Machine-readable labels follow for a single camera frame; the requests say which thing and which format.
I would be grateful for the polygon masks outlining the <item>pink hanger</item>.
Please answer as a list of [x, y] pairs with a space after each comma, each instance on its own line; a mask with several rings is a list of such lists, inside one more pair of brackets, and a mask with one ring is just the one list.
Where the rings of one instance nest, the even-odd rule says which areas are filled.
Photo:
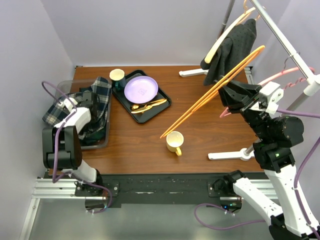
[[[272, 81], [275, 81], [277, 79], [280, 79], [280, 78], [284, 78], [284, 76], [286, 75], [290, 75], [294, 72], [297, 72], [299, 70], [298, 67], [292, 67], [292, 68], [289, 68], [289, 69], [285, 69], [285, 70], [282, 70], [274, 75], [271, 75], [269, 77], [267, 77], [266, 79], [260, 81], [258, 84], [261, 85], [261, 86], [264, 86], [266, 84], [268, 84], [269, 82], [272, 82]], [[291, 87], [294, 87], [295, 85], [297, 85], [298, 83], [301, 83], [301, 82], [305, 82], [306, 81], [306, 78], [305, 77], [302, 77], [300, 76], [299, 78], [296, 78], [295, 80], [293, 80], [293, 78], [291, 79], [291, 81], [289, 81], [289, 78], [287, 77], [287, 81], [286, 83], [281, 83], [281, 86], [282, 86], [282, 89], [283, 90], [286, 90], [288, 88], [291, 88]], [[226, 116], [229, 116], [231, 115], [230, 111], [228, 108], [226, 108], [221, 114], [220, 114], [220, 118], [224, 118]]]

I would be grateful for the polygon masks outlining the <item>orange hanger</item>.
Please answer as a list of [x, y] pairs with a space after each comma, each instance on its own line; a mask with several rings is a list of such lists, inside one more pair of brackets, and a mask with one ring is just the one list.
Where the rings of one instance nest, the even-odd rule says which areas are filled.
[[163, 138], [181, 125], [193, 113], [211, 101], [219, 94], [219, 90], [227, 85], [237, 74], [239, 74], [251, 61], [253, 61], [259, 54], [261, 54], [265, 45], [261, 45], [246, 56], [240, 63], [238, 63], [232, 70], [230, 70], [221, 80], [211, 87], [201, 98], [199, 98], [182, 116], [180, 116], [161, 136]]

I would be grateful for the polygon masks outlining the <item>white wooden hanger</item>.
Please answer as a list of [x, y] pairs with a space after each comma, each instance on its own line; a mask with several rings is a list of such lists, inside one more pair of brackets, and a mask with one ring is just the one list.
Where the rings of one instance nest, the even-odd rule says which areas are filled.
[[236, 20], [234, 20], [226, 29], [225, 31], [222, 33], [222, 35], [216, 40], [216, 42], [213, 44], [213, 46], [211, 47], [211, 49], [209, 50], [209, 52], [207, 53], [207, 55], [204, 58], [204, 62], [206, 64], [209, 64], [215, 53], [217, 52], [219, 46], [222, 44], [222, 42], [224, 41], [224, 39], [228, 36], [228, 34], [231, 32], [231, 30], [240, 24], [240, 21], [244, 18], [244, 14], [240, 15]]

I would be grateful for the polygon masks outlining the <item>green plaid skirt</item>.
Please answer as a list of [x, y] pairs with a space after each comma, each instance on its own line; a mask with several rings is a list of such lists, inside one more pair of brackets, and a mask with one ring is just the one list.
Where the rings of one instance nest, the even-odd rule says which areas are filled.
[[95, 132], [85, 129], [80, 132], [80, 135], [79, 135], [79, 138], [81, 138], [80, 144], [82, 146], [93, 146], [98, 144], [98, 142], [104, 139], [105, 136], [106, 136], [106, 125], [102, 129]]

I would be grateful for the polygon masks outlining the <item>navy white plaid skirt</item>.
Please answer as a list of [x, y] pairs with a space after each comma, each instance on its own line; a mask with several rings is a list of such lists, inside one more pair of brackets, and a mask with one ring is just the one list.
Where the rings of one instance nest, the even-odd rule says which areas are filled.
[[70, 100], [73, 100], [76, 107], [89, 107], [93, 113], [91, 121], [82, 129], [92, 132], [99, 131], [106, 126], [108, 121], [108, 104], [111, 96], [112, 84], [104, 77], [97, 77], [96, 80], [87, 87], [80, 87], [78, 91], [66, 92], [59, 98], [55, 98], [53, 104], [42, 117], [42, 120], [49, 126], [60, 123], [68, 116], [70, 110], [66, 106], [73, 107]]

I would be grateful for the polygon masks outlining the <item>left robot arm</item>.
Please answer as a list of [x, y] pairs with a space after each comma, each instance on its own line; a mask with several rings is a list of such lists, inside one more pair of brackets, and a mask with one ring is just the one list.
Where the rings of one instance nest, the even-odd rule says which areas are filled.
[[69, 113], [60, 122], [42, 130], [43, 164], [52, 169], [56, 183], [68, 175], [77, 180], [76, 186], [92, 196], [104, 193], [99, 171], [83, 160], [79, 133], [97, 119], [99, 97], [94, 92], [83, 92], [79, 100], [65, 96], [58, 104]]

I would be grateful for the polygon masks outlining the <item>tan thin hanger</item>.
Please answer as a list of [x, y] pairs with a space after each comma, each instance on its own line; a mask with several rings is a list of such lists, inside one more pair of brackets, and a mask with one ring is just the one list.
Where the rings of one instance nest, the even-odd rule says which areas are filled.
[[242, 22], [244, 22], [246, 19], [248, 19], [249, 17], [250, 17], [250, 15], [251, 15], [251, 13], [255, 10], [255, 8], [254, 7], [252, 7], [252, 8], [249, 8], [248, 6], [247, 6], [247, 0], [244, 0], [243, 1], [243, 9], [244, 9], [244, 17], [243, 17], [243, 19], [240, 21], [240, 23], [242, 23]]

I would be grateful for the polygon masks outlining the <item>dark dotted garment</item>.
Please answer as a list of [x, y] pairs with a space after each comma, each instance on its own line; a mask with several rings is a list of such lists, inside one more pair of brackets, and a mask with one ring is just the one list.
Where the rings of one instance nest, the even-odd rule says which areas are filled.
[[210, 63], [200, 62], [208, 73], [203, 81], [204, 86], [215, 85], [238, 63], [247, 57], [257, 37], [256, 20], [251, 18], [244, 24], [235, 26], [222, 41]]

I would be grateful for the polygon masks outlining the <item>gold knife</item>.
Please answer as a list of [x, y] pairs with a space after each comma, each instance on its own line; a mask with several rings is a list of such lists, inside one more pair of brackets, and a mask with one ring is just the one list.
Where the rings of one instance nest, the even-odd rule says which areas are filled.
[[158, 102], [156, 103], [149, 103], [148, 105], [146, 106], [142, 106], [142, 107], [139, 107], [138, 109], [136, 110], [132, 110], [131, 113], [132, 114], [139, 114], [139, 113], [144, 113], [148, 110], [150, 110], [151, 108], [155, 107], [155, 106], [159, 106], [161, 104], [164, 104], [165, 102], [167, 102], [167, 99], [166, 98], [161, 98], [161, 99], [158, 99], [156, 100]]

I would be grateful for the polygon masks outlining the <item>clothes rack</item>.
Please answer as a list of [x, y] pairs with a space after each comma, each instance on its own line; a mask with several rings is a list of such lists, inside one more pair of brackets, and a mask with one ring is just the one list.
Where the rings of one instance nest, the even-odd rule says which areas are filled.
[[[303, 90], [303, 93], [297, 97], [297, 99], [286, 109], [281, 110], [278, 108], [277, 112], [282, 113], [281, 116], [285, 115], [296, 115], [296, 116], [304, 116], [304, 117], [311, 117], [311, 118], [320, 118], [316, 115], [311, 114], [302, 114], [298, 113], [296, 110], [302, 103], [304, 103], [309, 97], [313, 96], [316, 92], [320, 90], [320, 74], [316, 75], [314, 72], [308, 67], [308, 65], [305, 63], [305, 61], [300, 56], [300, 53], [296, 51], [296, 49], [293, 47], [293, 45], [289, 42], [289, 40], [286, 38], [286, 36], [281, 32], [281, 30], [278, 28], [276, 23], [272, 20], [272, 18], [269, 16], [266, 10], [263, 9], [263, 6], [259, 3], [258, 0], [250, 0], [251, 3], [253, 3], [253, 6], [257, 10], [259, 14], [261, 14], [262, 19], [266, 23], [266, 25], [269, 27], [273, 35], [276, 37], [276, 39], [279, 41], [279, 43], [282, 45], [282, 47], [285, 49], [285, 51], [288, 54], [287, 59], [292, 59], [295, 63], [296, 67], [299, 68], [300, 72], [304, 75], [306, 78], [306, 81], [308, 83], [308, 86]], [[220, 30], [217, 35], [217, 39], [222, 35], [222, 33], [226, 30], [227, 22], [229, 20], [231, 11], [233, 9], [235, 0], [230, 0], [228, 3], [227, 10], [225, 12], [225, 16], [223, 18]], [[208, 70], [203, 70], [201, 68], [199, 69], [193, 69], [193, 70], [185, 70], [180, 71], [179, 75], [181, 77], [190, 77], [190, 76], [196, 76], [196, 75], [207, 75]], [[218, 160], [231, 160], [231, 159], [241, 159], [243, 161], [248, 161], [250, 158], [254, 157], [253, 154], [253, 146], [251, 145], [248, 148], [242, 148], [239, 151], [232, 151], [232, 152], [216, 152], [216, 153], [208, 153], [208, 159], [211, 161], [218, 161]]]

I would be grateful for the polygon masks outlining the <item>purple plate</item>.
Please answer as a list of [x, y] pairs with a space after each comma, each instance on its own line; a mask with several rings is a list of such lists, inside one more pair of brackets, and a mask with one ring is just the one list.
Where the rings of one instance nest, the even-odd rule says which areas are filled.
[[154, 99], [158, 90], [158, 83], [152, 77], [137, 76], [126, 84], [124, 96], [134, 104], [144, 104]]

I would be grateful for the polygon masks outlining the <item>gold spoon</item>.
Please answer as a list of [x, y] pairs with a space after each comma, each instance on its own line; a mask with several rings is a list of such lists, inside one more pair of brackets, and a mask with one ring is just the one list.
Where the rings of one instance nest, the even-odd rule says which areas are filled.
[[133, 111], [133, 110], [137, 110], [138, 108], [140, 107], [145, 107], [146, 105], [148, 104], [153, 104], [153, 103], [156, 103], [158, 102], [158, 100], [155, 100], [155, 101], [150, 101], [150, 102], [147, 102], [147, 103], [143, 103], [143, 104], [133, 104], [130, 109]]

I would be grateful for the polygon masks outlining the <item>dark teal cup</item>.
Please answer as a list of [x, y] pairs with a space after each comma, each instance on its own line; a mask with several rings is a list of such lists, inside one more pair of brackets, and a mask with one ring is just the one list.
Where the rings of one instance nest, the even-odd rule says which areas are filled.
[[126, 86], [125, 72], [122, 69], [113, 69], [109, 73], [109, 78], [112, 80], [112, 86], [118, 91], [123, 90]]

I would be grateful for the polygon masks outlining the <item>clear plastic bin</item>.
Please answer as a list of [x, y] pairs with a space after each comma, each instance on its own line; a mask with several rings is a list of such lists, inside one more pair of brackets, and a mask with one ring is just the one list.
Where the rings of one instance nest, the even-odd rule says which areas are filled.
[[[58, 90], [55, 91], [54, 97], [59, 98], [61, 95], [64, 95], [65, 93], [74, 93], [79, 90], [79, 88], [84, 88], [90, 86], [95, 80], [93, 79], [85, 79], [85, 80], [65, 80], [60, 82], [57, 85]], [[82, 146], [81, 148], [83, 150], [90, 150], [90, 149], [99, 149], [104, 148], [107, 146], [108, 138], [109, 138], [109, 130], [110, 130], [110, 111], [111, 111], [111, 99], [112, 99], [112, 87], [111, 87], [111, 95], [108, 103], [108, 117], [107, 117], [107, 123], [106, 123], [106, 136], [104, 139], [100, 140], [98, 144], [95, 145], [89, 145], [89, 146]], [[71, 111], [73, 107], [69, 107], [68, 104], [66, 104], [68, 109]]]

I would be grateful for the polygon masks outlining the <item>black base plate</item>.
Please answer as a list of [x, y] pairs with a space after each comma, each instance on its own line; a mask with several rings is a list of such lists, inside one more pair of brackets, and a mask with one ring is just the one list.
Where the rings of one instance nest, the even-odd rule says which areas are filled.
[[112, 192], [111, 206], [123, 204], [218, 204], [220, 198], [236, 199], [222, 190], [223, 173], [102, 174], [98, 184]]

